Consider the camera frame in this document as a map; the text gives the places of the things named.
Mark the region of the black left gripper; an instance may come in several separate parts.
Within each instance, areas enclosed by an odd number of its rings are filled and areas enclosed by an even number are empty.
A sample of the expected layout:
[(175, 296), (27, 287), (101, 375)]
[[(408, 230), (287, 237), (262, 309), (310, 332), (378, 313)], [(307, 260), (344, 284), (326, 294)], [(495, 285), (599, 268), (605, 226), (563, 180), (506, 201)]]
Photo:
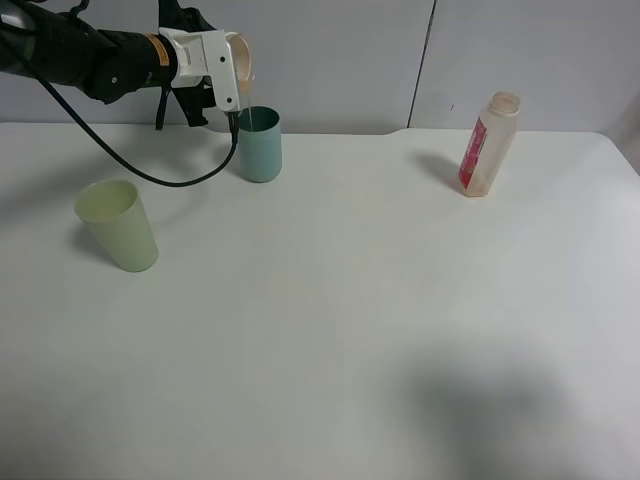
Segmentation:
[[(188, 33), (216, 30), (197, 8), (182, 8), (177, 0), (159, 0), (158, 7), (160, 27)], [(173, 94), (185, 113), (190, 127), (203, 127), (208, 124), (204, 110), (215, 107), (216, 101), (214, 94), (205, 88), (203, 80), (198, 80), (195, 86), (174, 87)]]

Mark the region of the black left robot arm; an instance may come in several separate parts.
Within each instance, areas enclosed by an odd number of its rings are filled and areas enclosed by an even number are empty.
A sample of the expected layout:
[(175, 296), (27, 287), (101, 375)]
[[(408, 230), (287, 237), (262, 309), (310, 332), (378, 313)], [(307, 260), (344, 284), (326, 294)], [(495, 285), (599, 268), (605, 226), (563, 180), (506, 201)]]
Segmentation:
[(32, 72), (12, 54), (17, 52), (44, 80), (72, 86), (86, 96), (111, 104), (140, 89), (159, 88), (156, 128), (164, 126), (169, 94), (173, 94), (191, 127), (205, 126), (206, 108), (216, 106), (204, 80), (177, 88), (178, 56), (160, 34), (96, 30), (79, 18), (88, 3), (53, 13), (38, 1), (1, 3), (1, 71), (30, 78)]

